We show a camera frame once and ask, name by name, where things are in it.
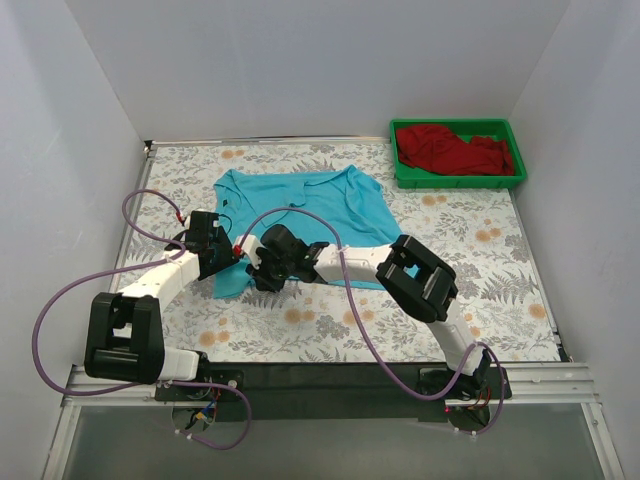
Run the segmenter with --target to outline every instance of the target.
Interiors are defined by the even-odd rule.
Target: black joint
[[[235,265],[240,260],[233,254],[231,241],[224,228],[218,222],[220,216],[214,212],[194,210],[189,219],[189,228],[184,233],[184,245],[191,253],[198,254],[200,276],[204,280],[225,268]],[[176,250],[176,245],[170,244],[165,250]]]
[[[131,325],[131,337],[114,335],[114,329]],[[91,304],[84,368],[94,378],[152,384],[164,364],[160,302],[100,293]]]
[[[458,294],[455,271],[410,235],[400,235],[391,250],[378,266],[376,278],[380,284],[416,320],[444,322]],[[412,277],[407,270],[414,267],[418,271]]]
[[[319,279],[314,266],[327,242],[307,245],[295,237],[284,225],[273,225],[260,239],[264,248],[258,248],[260,267],[247,267],[247,273],[255,280],[260,291],[278,292],[289,277],[297,277],[305,283]]]

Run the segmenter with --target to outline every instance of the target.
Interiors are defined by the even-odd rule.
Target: metal frame
[[[146,185],[150,170],[153,165],[158,147],[168,146],[206,146],[206,145],[244,145],[244,144],[294,144],[294,143],[388,143],[388,139],[380,137],[335,136],[335,137],[292,137],[292,138],[254,138],[254,139],[221,139],[190,142],[157,142],[147,143],[145,153],[147,159],[144,162],[138,177],[137,188]],[[518,212],[515,197],[511,192],[512,203],[516,217],[523,232],[527,249],[532,259],[532,265],[536,280],[540,286],[540,293],[549,312],[549,321],[554,334],[559,340],[557,325],[551,314],[551,309],[544,292],[540,274],[531,253],[529,242],[526,238],[524,226]],[[140,210],[141,198],[132,202],[131,215],[136,218]],[[122,266],[126,259],[128,245],[131,240],[132,230],[126,227],[120,250],[116,260],[116,267]],[[117,289],[119,276],[114,276],[110,291]],[[509,404],[581,404],[585,416],[585,422],[591,434],[602,471],[607,479],[624,478],[611,436],[602,415],[600,397],[593,382],[589,368],[584,363],[573,362],[532,362],[532,363],[505,363],[513,397],[506,402]],[[93,390],[105,385],[115,384],[110,380],[94,379],[88,377],[81,367],[74,367],[71,371],[68,386],[77,390]],[[49,457],[43,473],[45,479],[59,479],[64,474],[74,434],[78,424],[81,409],[83,407],[109,407],[109,406],[139,406],[166,407],[170,403],[156,402],[154,398],[154,385],[138,385],[132,388],[114,392],[100,397],[65,397],[62,402],[60,419],[55,432]],[[185,403],[180,406],[196,406],[202,402]],[[447,400],[447,405],[461,405],[464,402]]]
[[[605,478],[624,478],[622,466],[618,460],[616,449],[611,441],[609,429],[602,415],[602,404],[600,403],[583,403],[582,412],[584,413],[591,441],[596,449],[600,466]]]

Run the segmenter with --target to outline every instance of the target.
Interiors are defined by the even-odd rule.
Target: glass panel
[[[241,428],[219,423],[205,435],[228,441]],[[603,478],[580,405],[506,405],[475,440],[414,419],[256,421],[227,452],[175,435],[170,407],[83,407],[64,478],[214,476]]]

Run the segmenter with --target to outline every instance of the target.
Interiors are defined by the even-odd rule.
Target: green plastic tray
[[[513,158],[515,175],[511,177],[484,176],[448,176],[430,173],[421,168],[411,168],[398,160],[398,145],[396,144],[396,130],[424,123],[437,123],[449,127],[453,133],[469,142],[471,137],[480,135],[494,140],[506,140]],[[520,151],[516,144],[509,122],[502,119],[486,118],[449,118],[449,119],[419,119],[397,118],[391,120],[391,145],[396,164],[396,180],[400,188],[513,188],[527,178]]]

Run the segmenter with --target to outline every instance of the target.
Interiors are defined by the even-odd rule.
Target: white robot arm
[[[188,251],[180,258],[148,271],[115,294],[101,293],[94,299],[85,354],[88,375],[139,383],[196,378],[206,355],[165,347],[161,312],[189,283],[241,257],[248,257],[247,272],[259,290],[278,291],[292,276],[308,283],[343,280],[336,245],[306,245],[282,225],[271,227],[260,240],[252,235],[244,242],[238,238],[232,247],[217,214],[194,211],[185,245]],[[458,369],[474,339],[455,300],[455,272],[408,235],[391,245],[346,247],[343,253],[350,279],[382,284],[408,315],[427,324],[448,368]],[[415,275],[409,272],[412,267],[417,267]],[[462,377],[471,384],[482,383],[489,363],[476,348],[462,367]]]

